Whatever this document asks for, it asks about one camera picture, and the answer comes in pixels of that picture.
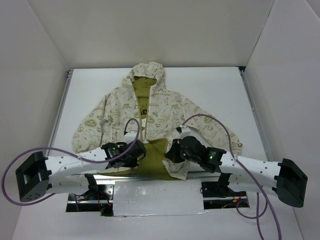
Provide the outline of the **cream printed hooded jacket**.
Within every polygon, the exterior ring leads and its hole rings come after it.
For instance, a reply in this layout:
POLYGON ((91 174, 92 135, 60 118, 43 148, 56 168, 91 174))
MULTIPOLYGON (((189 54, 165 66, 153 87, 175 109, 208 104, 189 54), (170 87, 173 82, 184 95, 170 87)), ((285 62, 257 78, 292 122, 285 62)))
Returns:
POLYGON ((122 142, 125 130, 139 130, 145 158, 136 167, 112 167, 104 174, 185 180, 189 162, 171 162, 165 157, 179 136, 177 127, 183 123, 196 128, 213 147, 241 153, 243 145, 235 133, 181 93, 166 89, 165 70, 160 63, 140 63, 82 120, 71 146, 75 153, 83 153, 122 142))

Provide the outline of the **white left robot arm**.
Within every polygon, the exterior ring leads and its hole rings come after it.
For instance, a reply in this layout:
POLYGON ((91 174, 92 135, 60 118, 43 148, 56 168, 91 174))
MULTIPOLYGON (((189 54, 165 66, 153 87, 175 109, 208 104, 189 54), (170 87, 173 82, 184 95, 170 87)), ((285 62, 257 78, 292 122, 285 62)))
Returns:
POLYGON ((134 168, 146 156, 139 141, 107 143, 79 155, 45 156, 32 153, 15 171, 19 200, 36 201, 46 194, 71 193, 91 200, 98 186, 90 171, 134 168))

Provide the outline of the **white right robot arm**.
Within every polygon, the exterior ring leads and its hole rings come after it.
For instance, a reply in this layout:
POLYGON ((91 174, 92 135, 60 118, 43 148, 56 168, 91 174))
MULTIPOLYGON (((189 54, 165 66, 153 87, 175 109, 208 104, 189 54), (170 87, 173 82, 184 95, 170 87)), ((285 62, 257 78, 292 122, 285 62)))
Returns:
POLYGON ((194 136, 174 139, 165 157, 175 164, 189 161, 206 172, 218 172, 217 189, 223 196, 232 192, 265 192, 291 207, 304 206, 308 177, 290 159, 276 162, 232 156, 194 136))

